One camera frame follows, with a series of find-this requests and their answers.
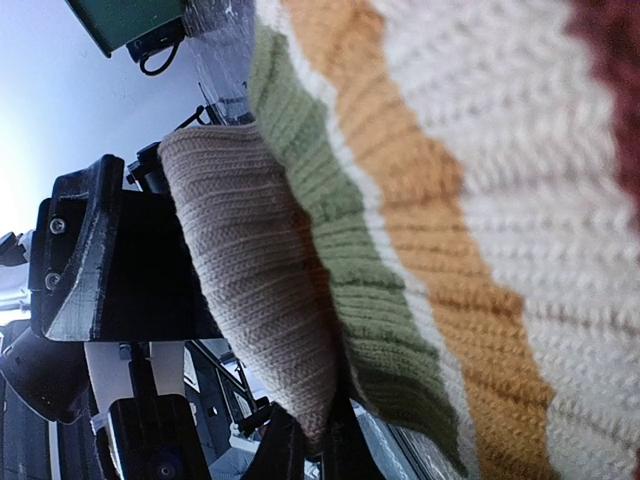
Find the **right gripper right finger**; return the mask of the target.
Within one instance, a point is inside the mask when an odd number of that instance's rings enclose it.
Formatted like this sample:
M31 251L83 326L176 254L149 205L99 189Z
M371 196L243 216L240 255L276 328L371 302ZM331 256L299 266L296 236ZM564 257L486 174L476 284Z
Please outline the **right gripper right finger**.
M362 432L347 387L340 384L322 441L321 479L404 479L403 465L379 437L373 438L373 447Z

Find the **green plastic divider tray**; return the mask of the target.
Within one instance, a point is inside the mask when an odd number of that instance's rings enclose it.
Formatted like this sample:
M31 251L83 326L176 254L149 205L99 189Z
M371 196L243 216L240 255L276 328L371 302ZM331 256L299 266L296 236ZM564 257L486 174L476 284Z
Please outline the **green plastic divider tray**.
M182 0L67 0L101 53L110 58L127 43L179 19L186 10Z

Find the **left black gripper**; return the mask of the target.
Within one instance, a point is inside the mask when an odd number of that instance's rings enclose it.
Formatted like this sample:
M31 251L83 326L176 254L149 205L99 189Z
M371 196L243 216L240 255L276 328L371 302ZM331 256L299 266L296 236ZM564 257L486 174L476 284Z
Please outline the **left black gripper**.
M33 234L29 326L1 373L40 417L89 415L109 479L206 479L184 360L221 333L158 153L60 176Z

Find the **striped beige brown sock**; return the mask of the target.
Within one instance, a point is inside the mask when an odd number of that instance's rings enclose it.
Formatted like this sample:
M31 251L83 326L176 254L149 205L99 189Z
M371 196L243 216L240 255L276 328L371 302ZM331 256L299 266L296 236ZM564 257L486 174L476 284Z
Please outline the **striped beige brown sock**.
M260 1L254 122L159 154L234 353L463 479L639 475L639 5Z

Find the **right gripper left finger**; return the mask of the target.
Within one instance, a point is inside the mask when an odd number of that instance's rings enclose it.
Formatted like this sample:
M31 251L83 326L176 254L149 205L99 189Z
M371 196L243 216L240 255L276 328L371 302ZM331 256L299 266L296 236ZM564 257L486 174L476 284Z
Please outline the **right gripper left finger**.
M273 402L250 417L270 414L264 436L247 471L245 480L302 480L305 478L306 437L300 424L278 403Z

